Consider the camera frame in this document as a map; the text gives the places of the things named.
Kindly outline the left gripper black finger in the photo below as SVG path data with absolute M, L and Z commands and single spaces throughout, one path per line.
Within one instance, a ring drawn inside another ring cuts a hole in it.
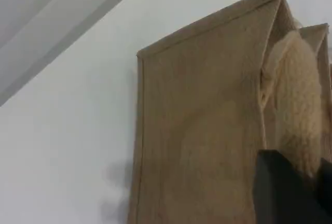
M 319 223 L 319 207 L 291 163 L 276 150 L 260 150 L 255 166 L 257 223 Z
M 316 200 L 320 206 L 316 223 L 331 223 L 331 162 L 321 158 L 315 180 Z

